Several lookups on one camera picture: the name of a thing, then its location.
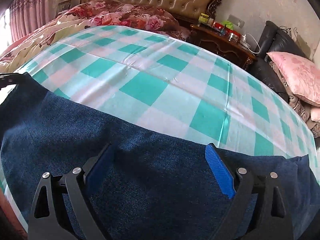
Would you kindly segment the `pink curtain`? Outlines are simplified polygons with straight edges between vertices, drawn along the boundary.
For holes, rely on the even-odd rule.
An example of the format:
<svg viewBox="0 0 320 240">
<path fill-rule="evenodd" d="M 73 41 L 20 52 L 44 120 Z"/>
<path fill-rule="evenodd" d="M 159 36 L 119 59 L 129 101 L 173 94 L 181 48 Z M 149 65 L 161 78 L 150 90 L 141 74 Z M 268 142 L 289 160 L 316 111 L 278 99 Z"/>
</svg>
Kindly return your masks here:
<svg viewBox="0 0 320 240">
<path fill-rule="evenodd" d="M 12 40 L 32 33 L 55 18 L 59 0 L 13 0 L 9 7 Z"/>
</svg>

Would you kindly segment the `white wall socket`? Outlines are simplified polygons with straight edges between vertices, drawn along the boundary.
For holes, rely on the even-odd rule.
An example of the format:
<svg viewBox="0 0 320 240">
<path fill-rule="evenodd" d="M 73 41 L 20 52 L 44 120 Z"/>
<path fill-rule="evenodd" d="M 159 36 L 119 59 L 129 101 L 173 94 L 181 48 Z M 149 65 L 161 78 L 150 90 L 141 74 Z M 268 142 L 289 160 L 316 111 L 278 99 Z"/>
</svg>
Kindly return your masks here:
<svg viewBox="0 0 320 240">
<path fill-rule="evenodd" d="M 245 22 L 243 20 L 241 20 L 240 18 L 237 18 L 234 15 L 229 15 L 228 19 L 229 22 L 233 23 L 235 26 L 237 26 L 238 28 L 243 28 Z"/>
</svg>

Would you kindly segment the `pink floral quilt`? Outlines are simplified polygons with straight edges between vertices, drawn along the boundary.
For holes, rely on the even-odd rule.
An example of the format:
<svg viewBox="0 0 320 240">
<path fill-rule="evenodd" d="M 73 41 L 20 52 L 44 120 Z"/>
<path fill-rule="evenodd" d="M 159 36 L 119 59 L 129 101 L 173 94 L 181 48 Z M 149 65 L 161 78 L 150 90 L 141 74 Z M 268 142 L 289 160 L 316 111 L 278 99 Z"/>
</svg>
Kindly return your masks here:
<svg viewBox="0 0 320 240">
<path fill-rule="evenodd" d="M 1 54 L 1 72 L 12 73 L 57 41 L 84 29 L 104 25 L 123 25 L 182 41 L 190 36 L 190 31 L 162 8 L 116 0 L 95 0 L 73 7 L 15 41 Z"/>
</svg>

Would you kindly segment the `dark wooden nightstand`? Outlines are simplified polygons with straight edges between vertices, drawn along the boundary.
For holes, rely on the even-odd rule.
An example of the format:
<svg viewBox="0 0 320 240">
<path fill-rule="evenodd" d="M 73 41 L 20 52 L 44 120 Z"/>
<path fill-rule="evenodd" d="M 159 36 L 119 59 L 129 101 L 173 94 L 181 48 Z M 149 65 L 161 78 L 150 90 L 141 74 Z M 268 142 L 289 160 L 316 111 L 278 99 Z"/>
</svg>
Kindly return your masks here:
<svg viewBox="0 0 320 240">
<path fill-rule="evenodd" d="M 227 59 L 243 70 L 248 70 L 249 66 L 256 61 L 256 57 L 252 53 L 242 48 L 238 43 L 229 41 L 218 32 L 194 24 L 190 28 L 189 38 L 192 44 Z"/>
</svg>

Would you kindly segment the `red tin can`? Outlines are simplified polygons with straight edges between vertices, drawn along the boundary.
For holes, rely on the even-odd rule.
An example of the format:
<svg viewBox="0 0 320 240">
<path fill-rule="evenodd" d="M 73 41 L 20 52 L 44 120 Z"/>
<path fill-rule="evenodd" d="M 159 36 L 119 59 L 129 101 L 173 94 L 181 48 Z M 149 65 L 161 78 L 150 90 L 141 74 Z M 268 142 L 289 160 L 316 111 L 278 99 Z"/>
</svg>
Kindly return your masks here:
<svg viewBox="0 0 320 240">
<path fill-rule="evenodd" d="M 214 21 L 212 24 L 212 28 L 215 29 L 216 31 L 220 32 L 221 30 L 223 30 L 225 28 L 225 26 Z"/>
</svg>

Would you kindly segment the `yellow green jar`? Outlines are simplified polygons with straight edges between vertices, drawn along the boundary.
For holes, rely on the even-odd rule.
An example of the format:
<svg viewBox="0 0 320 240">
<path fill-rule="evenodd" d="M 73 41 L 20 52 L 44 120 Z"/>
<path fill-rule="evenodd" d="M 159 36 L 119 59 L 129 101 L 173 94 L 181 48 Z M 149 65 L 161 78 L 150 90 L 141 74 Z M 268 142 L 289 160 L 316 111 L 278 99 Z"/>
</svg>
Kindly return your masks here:
<svg viewBox="0 0 320 240">
<path fill-rule="evenodd" d="M 207 14 L 201 13 L 198 19 L 200 24 L 208 24 L 209 16 Z"/>
</svg>

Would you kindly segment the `dark blue denim pants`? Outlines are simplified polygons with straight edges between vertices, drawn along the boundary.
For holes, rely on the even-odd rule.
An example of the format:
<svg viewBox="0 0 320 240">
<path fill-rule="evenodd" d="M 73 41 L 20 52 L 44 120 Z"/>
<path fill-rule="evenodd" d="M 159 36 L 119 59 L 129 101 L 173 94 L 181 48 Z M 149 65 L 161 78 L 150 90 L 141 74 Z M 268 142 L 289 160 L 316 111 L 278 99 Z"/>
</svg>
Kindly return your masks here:
<svg viewBox="0 0 320 240">
<path fill-rule="evenodd" d="M 45 172 L 67 174 L 114 145 L 114 160 L 89 201 L 111 239 L 210 239 L 232 201 L 205 158 L 206 145 L 170 137 L 74 103 L 29 74 L 2 74 L 14 88 L 1 103 L 1 163 L 28 223 Z M 251 157 L 217 148 L 231 168 L 276 172 L 292 219 L 293 239 L 319 239 L 319 184 L 308 156 Z M 235 239 L 246 233 L 257 194 Z"/>
</svg>

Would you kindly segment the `pink satin pillow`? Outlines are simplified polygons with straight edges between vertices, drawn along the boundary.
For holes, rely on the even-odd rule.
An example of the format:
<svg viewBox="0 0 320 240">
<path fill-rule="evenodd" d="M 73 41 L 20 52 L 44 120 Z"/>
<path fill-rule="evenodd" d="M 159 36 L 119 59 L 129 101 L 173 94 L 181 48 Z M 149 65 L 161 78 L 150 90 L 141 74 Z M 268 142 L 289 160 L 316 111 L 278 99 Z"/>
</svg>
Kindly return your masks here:
<svg viewBox="0 0 320 240">
<path fill-rule="evenodd" d="M 281 51 L 267 53 L 284 77 L 289 89 L 303 101 L 319 107 L 319 69 L 298 55 Z"/>
</svg>

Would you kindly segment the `teal checkered bed sheet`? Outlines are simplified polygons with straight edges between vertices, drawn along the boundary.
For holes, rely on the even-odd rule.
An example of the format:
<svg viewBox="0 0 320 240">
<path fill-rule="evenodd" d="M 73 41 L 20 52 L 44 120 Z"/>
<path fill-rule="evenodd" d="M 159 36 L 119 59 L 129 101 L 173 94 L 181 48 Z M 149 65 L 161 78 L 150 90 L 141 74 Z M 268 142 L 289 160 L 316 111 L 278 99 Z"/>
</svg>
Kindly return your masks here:
<svg viewBox="0 0 320 240">
<path fill-rule="evenodd" d="M 275 92 L 229 61 L 183 41 L 128 27 L 88 28 L 20 66 L 53 94 L 170 137 L 251 157 L 319 155 L 298 115 Z M 7 184 L 17 226 L 28 228 Z"/>
</svg>

